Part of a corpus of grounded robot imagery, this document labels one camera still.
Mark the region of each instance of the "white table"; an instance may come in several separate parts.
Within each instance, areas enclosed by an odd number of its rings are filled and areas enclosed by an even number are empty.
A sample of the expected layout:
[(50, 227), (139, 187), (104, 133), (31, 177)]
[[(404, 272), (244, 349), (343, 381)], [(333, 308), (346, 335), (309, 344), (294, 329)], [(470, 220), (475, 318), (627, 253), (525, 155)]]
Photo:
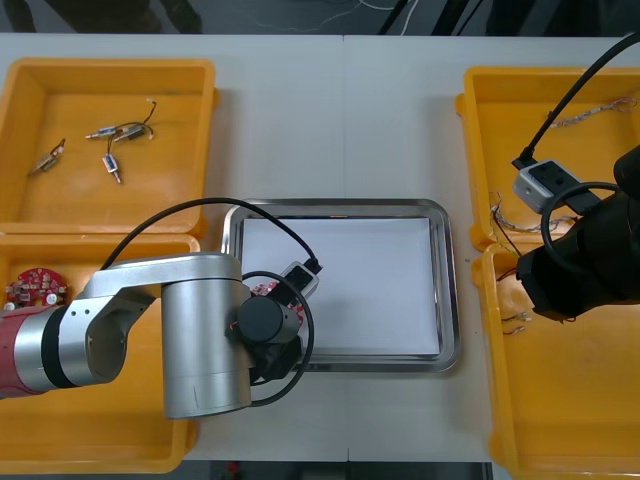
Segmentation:
[[(0, 35), (23, 56), (204, 57), (217, 66), (209, 193), (429, 198), (451, 217), (463, 353), (444, 374), (310, 373), (285, 399), (204, 419), (189, 459), (489, 461), (472, 222), (454, 97), (472, 65), (587, 65), (610, 39)], [(613, 65), (638, 65), (640, 49)], [(262, 387), (265, 395), (280, 385)]]

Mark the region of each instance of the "metal tray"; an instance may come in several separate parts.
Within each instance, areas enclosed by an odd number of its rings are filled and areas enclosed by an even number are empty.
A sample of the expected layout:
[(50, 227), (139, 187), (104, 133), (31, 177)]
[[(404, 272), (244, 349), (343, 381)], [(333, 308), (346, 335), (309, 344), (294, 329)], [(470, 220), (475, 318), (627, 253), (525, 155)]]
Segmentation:
[[(251, 203), (284, 219), (389, 219), (427, 218), (431, 235), (431, 260), (436, 324), (440, 352), (415, 355), (316, 355), (310, 369), (319, 371), (440, 372), (457, 360), (460, 334), (449, 217), (430, 200), (387, 199), (282, 199), (251, 200)], [(242, 261), (243, 222), (261, 218), (234, 207), (224, 220), (222, 251)]]

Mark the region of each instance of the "circuit board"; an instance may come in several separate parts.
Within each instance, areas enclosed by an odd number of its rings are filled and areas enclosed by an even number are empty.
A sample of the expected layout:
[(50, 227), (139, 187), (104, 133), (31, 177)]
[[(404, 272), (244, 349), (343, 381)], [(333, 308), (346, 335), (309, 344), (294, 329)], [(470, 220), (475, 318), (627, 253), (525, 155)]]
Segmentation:
[(32, 268), (5, 287), (5, 310), (38, 305), (63, 305), (69, 288), (62, 275), (48, 268)]

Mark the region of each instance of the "yellow bin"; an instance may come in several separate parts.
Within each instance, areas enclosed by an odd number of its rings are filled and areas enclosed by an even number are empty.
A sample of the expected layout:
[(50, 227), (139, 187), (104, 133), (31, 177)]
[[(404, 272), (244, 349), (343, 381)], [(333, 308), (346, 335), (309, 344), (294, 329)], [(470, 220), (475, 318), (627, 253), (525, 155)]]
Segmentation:
[[(582, 68), (474, 67), (456, 99), (462, 117), (469, 166), (474, 225), (471, 240), (483, 250), (497, 240), (491, 206), (502, 198), (501, 211), (513, 224), (532, 227), (540, 216), (513, 193), (517, 170), (511, 165), (529, 144), (546, 116), (578, 77)], [(576, 95), (560, 117), (573, 117), (622, 97), (640, 94), (640, 69), (612, 68), (598, 73)], [(615, 161), (640, 143), (640, 108), (631, 113), (606, 111), (573, 126), (550, 129), (536, 148), (536, 159), (555, 159), (581, 181), (613, 181)], [(608, 195), (595, 190), (596, 195)], [(559, 209), (554, 215), (572, 212)], [(562, 234), (568, 225), (560, 225)], [(512, 232), (521, 242), (539, 234)]]
[[(0, 233), (128, 233), (151, 215), (204, 194), (215, 69), (207, 60), (26, 58), (0, 100)], [(101, 127), (145, 119), (145, 137), (114, 143), (119, 185), (102, 162)], [(65, 138), (51, 170), (27, 177)], [(201, 208), (147, 233), (203, 233)]]
[[(491, 456), (515, 478), (640, 474), (640, 305), (560, 324), (531, 313), (515, 265), (494, 244), (472, 266), (490, 347)], [(531, 321), (503, 321), (521, 312)]]
[[(0, 281), (47, 267), (75, 296), (121, 240), (116, 235), (0, 236)], [(142, 235), (122, 260), (197, 252), (188, 235)], [(194, 444), (195, 425), (165, 418), (160, 301), (133, 326), (112, 383), (0, 401), (0, 473), (161, 473)]]

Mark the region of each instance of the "white paper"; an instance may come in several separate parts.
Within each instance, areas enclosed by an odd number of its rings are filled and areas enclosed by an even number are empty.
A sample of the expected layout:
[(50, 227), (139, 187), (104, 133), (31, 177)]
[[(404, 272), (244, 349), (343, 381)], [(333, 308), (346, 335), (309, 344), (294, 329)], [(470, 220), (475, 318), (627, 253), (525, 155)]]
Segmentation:
[[(440, 351), (429, 220), (295, 219), (285, 224), (324, 267), (309, 305), (319, 355), (411, 355)], [(281, 273), (305, 251), (262, 219), (244, 221), (242, 270)], [(267, 279), (251, 279), (253, 286)]]

